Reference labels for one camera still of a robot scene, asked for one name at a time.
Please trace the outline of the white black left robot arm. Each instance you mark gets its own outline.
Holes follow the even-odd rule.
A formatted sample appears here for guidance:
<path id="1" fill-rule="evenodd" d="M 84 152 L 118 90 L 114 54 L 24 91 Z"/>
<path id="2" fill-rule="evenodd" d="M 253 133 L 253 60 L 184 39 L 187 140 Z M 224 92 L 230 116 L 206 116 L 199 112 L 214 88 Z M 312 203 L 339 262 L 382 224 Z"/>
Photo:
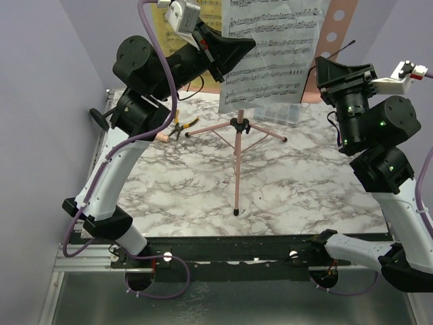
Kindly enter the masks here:
<path id="1" fill-rule="evenodd" d="M 110 118 L 92 110 L 94 120 L 107 132 L 106 143 L 84 188 L 62 204 L 67 214 L 83 220 L 92 237 L 114 241 L 126 250 L 135 267 L 149 262 L 150 251 L 132 217 L 117 205 L 127 177 L 156 135 L 174 119 L 178 90 L 205 72 L 222 83 L 256 45 L 254 39 L 224 37 L 203 21 L 191 36 L 191 43 L 169 57 L 156 41 L 140 35 L 120 44 L 112 71 L 127 88 Z"/>

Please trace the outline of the white paper sheet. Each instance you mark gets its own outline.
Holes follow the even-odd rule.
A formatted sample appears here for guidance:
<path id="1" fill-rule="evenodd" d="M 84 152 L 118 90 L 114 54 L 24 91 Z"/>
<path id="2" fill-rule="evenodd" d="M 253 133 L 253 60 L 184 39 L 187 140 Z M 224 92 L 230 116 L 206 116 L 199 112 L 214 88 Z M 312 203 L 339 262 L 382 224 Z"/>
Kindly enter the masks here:
<path id="1" fill-rule="evenodd" d="M 307 74 L 330 2 L 223 1 L 223 36 L 256 45 L 225 76 L 219 112 L 273 104 L 295 104 Z"/>

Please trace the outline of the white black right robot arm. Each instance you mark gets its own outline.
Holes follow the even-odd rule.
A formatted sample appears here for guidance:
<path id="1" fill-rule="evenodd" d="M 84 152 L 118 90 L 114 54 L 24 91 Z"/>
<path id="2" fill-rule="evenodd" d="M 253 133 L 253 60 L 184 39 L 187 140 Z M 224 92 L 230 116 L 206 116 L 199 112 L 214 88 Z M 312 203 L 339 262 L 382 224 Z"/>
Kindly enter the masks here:
<path id="1" fill-rule="evenodd" d="M 423 174 L 416 174 L 399 145 L 421 128 L 405 92 L 416 80 L 432 76 L 422 65 L 404 60 L 380 78 L 371 64 L 347 66 L 317 57 L 316 85 L 321 99 L 336 111 L 339 151 L 391 223 L 395 242 L 370 242 L 334 230 L 312 242 L 319 265 L 349 261 L 380 273 L 405 293 L 432 291 L 432 218 L 421 199 Z"/>

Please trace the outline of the pink perforated music stand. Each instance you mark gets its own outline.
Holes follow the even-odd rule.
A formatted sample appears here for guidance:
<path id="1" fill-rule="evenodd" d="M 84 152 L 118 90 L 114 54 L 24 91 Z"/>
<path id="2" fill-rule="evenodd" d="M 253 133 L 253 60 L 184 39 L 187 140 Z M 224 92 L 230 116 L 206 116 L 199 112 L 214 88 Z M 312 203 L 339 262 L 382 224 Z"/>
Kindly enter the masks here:
<path id="1" fill-rule="evenodd" d="M 338 55 L 357 1 L 222 1 L 223 36 L 252 39 L 254 47 L 226 75 L 219 111 L 236 113 L 229 122 L 193 131 L 216 133 L 232 126 L 235 155 L 234 215 L 240 213 L 242 135 L 251 129 L 264 137 L 286 137 L 251 123 L 247 110 L 262 121 L 299 120 L 300 104 L 313 94 L 313 65 L 317 56 Z"/>

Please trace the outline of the black microphone stand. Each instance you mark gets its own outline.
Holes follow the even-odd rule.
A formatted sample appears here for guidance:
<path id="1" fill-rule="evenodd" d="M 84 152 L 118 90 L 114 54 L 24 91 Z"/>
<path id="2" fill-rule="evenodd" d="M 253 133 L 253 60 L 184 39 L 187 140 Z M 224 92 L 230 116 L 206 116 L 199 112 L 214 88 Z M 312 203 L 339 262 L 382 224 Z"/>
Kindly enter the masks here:
<path id="1" fill-rule="evenodd" d="M 100 111 L 98 111 L 96 108 L 90 108 L 89 109 L 89 113 L 92 117 L 92 119 L 98 124 L 98 126 L 103 130 L 103 131 L 108 131 L 109 124 L 107 122 L 107 118 L 113 114 L 113 112 L 115 111 L 115 109 L 111 109 L 109 111 L 107 111 L 106 113 L 102 114 Z"/>

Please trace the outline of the pink toy microphone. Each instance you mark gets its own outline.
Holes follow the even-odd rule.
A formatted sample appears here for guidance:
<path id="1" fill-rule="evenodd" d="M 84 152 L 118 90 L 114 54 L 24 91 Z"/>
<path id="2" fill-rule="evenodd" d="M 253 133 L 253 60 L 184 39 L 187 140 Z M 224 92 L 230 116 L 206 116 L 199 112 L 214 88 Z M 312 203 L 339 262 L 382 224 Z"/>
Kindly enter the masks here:
<path id="1" fill-rule="evenodd" d="M 163 133 L 158 133 L 156 135 L 156 140 L 158 140 L 160 142 L 168 143 L 170 141 L 170 137 L 163 134 Z"/>

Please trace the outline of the yellow sheet music page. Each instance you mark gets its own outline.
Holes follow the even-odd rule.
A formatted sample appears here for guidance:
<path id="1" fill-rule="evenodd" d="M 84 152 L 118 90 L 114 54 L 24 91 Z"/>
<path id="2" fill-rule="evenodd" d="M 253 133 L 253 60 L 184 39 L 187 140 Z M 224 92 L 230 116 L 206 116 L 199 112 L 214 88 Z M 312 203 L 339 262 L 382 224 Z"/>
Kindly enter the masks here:
<path id="1" fill-rule="evenodd" d="M 198 1 L 200 5 L 200 18 L 209 27 L 221 32 L 222 30 L 222 1 L 204 0 Z M 187 42 L 176 35 L 173 28 L 167 22 L 165 14 L 167 9 L 158 9 L 156 4 L 150 5 L 152 18 L 156 29 L 156 36 L 165 56 L 173 54 Z"/>

